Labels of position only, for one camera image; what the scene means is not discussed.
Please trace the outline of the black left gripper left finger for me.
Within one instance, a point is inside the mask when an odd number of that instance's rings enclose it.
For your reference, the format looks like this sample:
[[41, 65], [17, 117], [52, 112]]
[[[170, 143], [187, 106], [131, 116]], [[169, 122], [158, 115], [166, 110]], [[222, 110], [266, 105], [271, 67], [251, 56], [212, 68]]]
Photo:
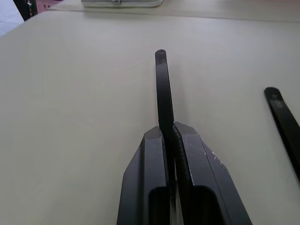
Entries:
[[123, 174], [119, 225], [170, 225], [171, 191], [166, 143], [173, 129], [154, 127], [142, 140]]

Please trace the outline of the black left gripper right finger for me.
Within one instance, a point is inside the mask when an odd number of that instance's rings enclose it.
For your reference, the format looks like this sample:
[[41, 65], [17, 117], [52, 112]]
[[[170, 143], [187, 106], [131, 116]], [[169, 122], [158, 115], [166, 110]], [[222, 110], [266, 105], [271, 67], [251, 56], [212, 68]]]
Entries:
[[250, 225], [234, 182], [196, 130], [175, 122], [174, 157], [185, 225]]

